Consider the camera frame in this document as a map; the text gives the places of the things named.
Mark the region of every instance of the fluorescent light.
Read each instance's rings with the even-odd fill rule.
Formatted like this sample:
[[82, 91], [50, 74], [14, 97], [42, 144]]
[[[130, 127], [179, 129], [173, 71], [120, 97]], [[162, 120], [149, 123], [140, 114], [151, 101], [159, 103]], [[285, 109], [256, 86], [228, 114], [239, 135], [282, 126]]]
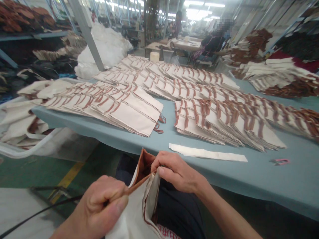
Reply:
[[186, 16], [189, 20], [200, 21], [203, 18], [207, 17], [209, 14], [212, 14], [212, 12], [192, 8], [186, 9]]
[[199, 5], [199, 6], [203, 6], [204, 2], [199, 2], [199, 1], [188, 1], [186, 0], [184, 2], [184, 5], [189, 6], [189, 5]]
[[225, 7], [224, 4], [218, 4], [218, 3], [205, 3], [205, 6], [208, 6], [208, 7]]

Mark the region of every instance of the red fabric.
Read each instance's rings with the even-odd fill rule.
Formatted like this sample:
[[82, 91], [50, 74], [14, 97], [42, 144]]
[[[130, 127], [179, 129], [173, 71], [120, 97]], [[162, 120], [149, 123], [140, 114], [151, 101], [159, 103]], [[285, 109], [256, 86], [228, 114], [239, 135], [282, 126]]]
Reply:
[[[292, 56], [279, 50], [276, 53], [272, 54], [269, 59], [284, 59], [290, 57]], [[311, 71], [312, 73], [316, 73], [319, 68], [319, 60], [303, 63], [301, 59], [294, 57], [292, 61], [294, 62], [295, 66]]]

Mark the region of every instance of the black cable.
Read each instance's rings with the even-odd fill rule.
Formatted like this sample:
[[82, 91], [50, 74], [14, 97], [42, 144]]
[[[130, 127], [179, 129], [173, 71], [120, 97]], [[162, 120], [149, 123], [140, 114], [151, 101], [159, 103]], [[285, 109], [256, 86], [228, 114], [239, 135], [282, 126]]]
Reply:
[[34, 214], [34, 215], [32, 215], [31, 217], [25, 219], [24, 221], [18, 223], [17, 225], [15, 225], [14, 227], [10, 228], [10, 229], [7, 230], [6, 232], [2, 233], [2, 234], [0, 235], [0, 239], [5, 238], [7, 235], [9, 235], [11, 232], [13, 232], [13, 231], [14, 231], [15, 229], [17, 229], [19, 226], [21, 226], [21, 225], [24, 224], [25, 222], [29, 221], [31, 218], [33, 218], [33, 217], [39, 215], [40, 213], [42, 213], [42, 212], [44, 212], [44, 211], [46, 211], [46, 210], [55, 208], [55, 207], [57, 207], [57, 206], [60, 206], [60, 205], [63, 205], [63, 204], [67, 204], [67, 203], [69, 203], [69, 202], [73, 202], [73, 201], [80, 200], [80, 199], [82, 198], [82, 196], [83, 196], [83, 195], [79, 195], [79, 196], [76, 196], [76, 197], [73, 197], [73, 198], [66, 199], [66, 200], [64, 200], [64, 201], [61, 201], [61, 202], [59, 202], [59, 203], [57, 203], [57, 204], [54, 204], [54, 205], [51, 205], [51, 206], [49, 206], [49, 207], [47, 207], [47, 208], [45, 208], [45, 209], [43, 209], [43, 210], [37, 212], [36, 214]]

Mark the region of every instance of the blue work table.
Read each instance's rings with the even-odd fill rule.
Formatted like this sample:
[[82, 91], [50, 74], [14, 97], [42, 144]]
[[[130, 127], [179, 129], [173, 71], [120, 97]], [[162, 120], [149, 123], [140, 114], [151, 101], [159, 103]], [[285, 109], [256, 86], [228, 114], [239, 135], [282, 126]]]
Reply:
[[[236, 80], [246, 93], [260, 94], [247, 81]], [[319, 111], [319, 99], [315, 97], [289, 100], [266, 96], [286, 106], [305, 107]], [[209, 142], [181, 135], [174, 128], [174, 102], [158, 98], [164, 104], [162, 114], [167, 123], [160, 124], [164, 134], [152, 132], [149, 138], [141, 137], [113, 127], [95, 118], [58, 112], [37, 106], [32, 111], [50, 128], [68, 127], [80, 135], [93, 137], [113, 148], [140, 154], [141, 148], [157, 154], [160, 150], [171, 151], [169, 143], [216, 152], [243, 154], [248, 162], [232, 162], [182, 156], [208, 181], [227, 190], [257, 199], [276, 202], [292, 211], [319, 221], [319, 145], [314, 141], [276, 130], [277, 136], [288, 149], [268, 150], [261, 153], [250, 147], [214, 145]], [[287, 158], [290, 164], [274, 166], [271, 159]]]

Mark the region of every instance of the canvas tote bag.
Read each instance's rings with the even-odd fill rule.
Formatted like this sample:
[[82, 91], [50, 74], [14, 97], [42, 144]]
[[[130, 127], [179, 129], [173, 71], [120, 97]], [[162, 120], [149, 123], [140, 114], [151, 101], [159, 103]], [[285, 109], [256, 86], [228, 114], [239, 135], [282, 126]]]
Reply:
[[151, 173], [155, 156], [142, 149], [127, 194], [129, 202], [105, 239], [161, 239], [156, 227], [156, 205], [160, 176]]

